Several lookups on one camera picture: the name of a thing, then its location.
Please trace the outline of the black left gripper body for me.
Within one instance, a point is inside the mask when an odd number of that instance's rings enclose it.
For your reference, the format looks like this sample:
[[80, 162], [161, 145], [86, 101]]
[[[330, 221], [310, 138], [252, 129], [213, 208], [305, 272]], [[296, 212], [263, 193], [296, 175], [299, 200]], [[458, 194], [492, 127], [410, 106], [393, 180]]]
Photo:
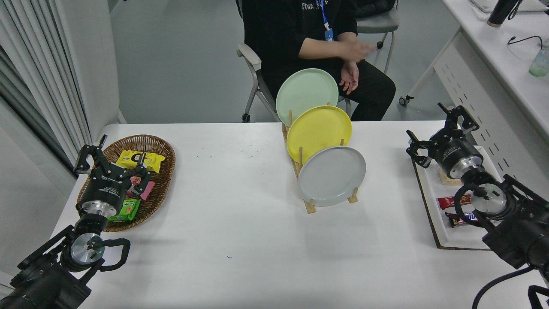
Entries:
[[129, 178], [125, 174], [115, 176], [90, 174], [88, 185], [77, 204], [77, 209], [83, 212], [119, 212], [127, 190], [129, 190]]

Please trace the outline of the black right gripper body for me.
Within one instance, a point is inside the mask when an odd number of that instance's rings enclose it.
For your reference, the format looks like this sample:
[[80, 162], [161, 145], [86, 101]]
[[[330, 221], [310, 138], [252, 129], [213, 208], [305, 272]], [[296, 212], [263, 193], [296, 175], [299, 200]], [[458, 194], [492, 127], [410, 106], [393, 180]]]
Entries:
[[434, 159], [447, 177], [479, 177], [482, 155], [466, 139], [453, 139], [435, 152]]

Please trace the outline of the person's left hand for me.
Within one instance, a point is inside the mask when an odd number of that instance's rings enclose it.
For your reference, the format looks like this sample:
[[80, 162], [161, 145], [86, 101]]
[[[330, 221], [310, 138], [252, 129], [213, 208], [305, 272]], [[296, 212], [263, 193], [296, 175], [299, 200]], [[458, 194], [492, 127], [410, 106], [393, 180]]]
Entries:
[[345, 61], [341, 69], [341, 86], [343, 94], [351, 94], [357, 89], [359, 83], [359, 69], [354, 61]]

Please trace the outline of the person's right hand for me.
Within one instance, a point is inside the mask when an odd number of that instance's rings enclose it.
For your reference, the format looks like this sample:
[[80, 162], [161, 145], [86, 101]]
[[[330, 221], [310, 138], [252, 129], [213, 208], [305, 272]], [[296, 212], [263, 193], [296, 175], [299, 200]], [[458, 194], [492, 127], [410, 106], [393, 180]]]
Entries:
[[339, 45], [341, 45], [342, 48], [341, 58], [344, 61], [353, 61], [355, 63], [361, 61], [370, 53], [377, 50], [376, 46], [360, 41], [339, 41]]

